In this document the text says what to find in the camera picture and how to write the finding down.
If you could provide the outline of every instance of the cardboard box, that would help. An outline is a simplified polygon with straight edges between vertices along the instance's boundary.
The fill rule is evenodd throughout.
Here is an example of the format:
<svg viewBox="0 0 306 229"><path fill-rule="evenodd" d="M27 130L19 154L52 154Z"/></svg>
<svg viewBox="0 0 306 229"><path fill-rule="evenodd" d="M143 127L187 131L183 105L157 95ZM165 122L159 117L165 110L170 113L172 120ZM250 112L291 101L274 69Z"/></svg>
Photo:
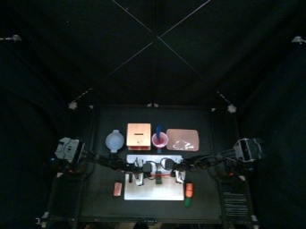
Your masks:
<svg viewBox="0 0 306 229"><path fill-rule="evenodd" d="M128 150L151 150L151 124L128 123Z"/></svg>

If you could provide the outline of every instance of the white object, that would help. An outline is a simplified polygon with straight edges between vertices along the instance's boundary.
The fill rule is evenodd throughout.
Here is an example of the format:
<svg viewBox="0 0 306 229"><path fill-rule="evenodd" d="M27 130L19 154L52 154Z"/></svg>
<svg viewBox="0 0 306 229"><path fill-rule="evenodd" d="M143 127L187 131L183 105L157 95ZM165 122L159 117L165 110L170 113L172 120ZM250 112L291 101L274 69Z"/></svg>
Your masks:
<svg viewBox="0 0 306 229"><path fill-rule="evenodd" d="M117 153L117 150L123 147L124 138L119 133L119 130L113 130L107 136L105 144L111 153Z"/></svg>
<svg viewBox="0 0 306 229"><path fill-rule="evenodd" d="M156 163L167 157L176 163L180 162L180 155L128 155L127 160L129 163L135 160L153 161ZM143 180L143 185L137 186L136 179L132 177L129 182L129 175L125 174L124 185L124 200L184 200L184 185L175 181L175 177L165 176L170 171L165 171L160 166L157 170L161 172L163 184L155 184L155 180ZM155 165L152 165L152 174L155 174Z"/></svg>

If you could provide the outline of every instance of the table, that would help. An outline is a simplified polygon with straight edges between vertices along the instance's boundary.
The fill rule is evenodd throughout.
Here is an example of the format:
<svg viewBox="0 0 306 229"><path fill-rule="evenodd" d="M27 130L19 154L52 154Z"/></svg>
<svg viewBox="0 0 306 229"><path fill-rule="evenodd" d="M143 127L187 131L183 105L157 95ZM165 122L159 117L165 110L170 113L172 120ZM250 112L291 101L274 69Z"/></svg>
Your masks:
<svg viewBox="0 0 306 229"><path fill-rule="evenodd" d="M164 130L198 130L199 151L179 151L183 158L223 151L239 139L235 116L224 108L131 106L93 106L92 109L75 111L65 129L67 137L79 137L99 155L107 156L107 135L112 130L119 130L125 138L128 123L149 123L152 128L161 124ZM119 156L127 158L128 154L131 151L124 146ZM156 153L152 148L151 151L132 154ZM176 155L178 151L163 149L163 154ZM227 216L222 216L220 187L207 170L187 172L186 182L194 183L191 208L184 207L182 200L124 200L124 195L113 197L113 184L124 183L124 180L123 173L100 165L89 165L89 173L79 181L68 181L64 177L55 179L49 201L51 221L68 220L75 228L77 222L152 220L182 224L224 224L227 221Z"/></svg>

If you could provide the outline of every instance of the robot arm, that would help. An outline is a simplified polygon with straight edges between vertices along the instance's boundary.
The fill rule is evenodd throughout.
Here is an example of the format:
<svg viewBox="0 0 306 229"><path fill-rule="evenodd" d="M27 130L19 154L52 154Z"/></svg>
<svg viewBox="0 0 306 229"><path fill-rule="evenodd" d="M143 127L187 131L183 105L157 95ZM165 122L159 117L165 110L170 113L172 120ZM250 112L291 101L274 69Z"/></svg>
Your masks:
<svg viewBox="0 0 306 229"><path fill-rule="evenodd" d="M238 140L232 149L226 150L215 155L199 155L190 158L184 158L180 163L176 163L170 158L163 158L160 164L164 170L172 170L176 172L195 171L198 169L208 169L211 166L231 161L231 166L239 164L250 164L256 159L263 157L260 139L242 139ZM103 157L91 150L85 149L85 144L80 140L72 140L69 138L60 139L56 148L56 157L64 162L63 171L75 173L77 165L81 161L89 161L109 167L116 171L121 171L127 174L133 174L135 177L149 177L152 168L148 168L148 163L135 161L128 163L116 154L111 154L109 157Z"/></svg>

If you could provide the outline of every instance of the red object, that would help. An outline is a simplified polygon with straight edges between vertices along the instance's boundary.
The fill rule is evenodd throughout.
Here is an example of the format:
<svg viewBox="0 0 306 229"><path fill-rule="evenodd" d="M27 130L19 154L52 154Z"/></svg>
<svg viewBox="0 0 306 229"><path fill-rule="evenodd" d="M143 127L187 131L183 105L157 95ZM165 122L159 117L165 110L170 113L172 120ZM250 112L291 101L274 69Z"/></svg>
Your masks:
<svg viewBox="0 0 306 229"><path fill-rule="evenodd" d="M120 196L120 190L121 190L121 183L115 182L115 189L113 189L113 196L119 197Z"/></svg>

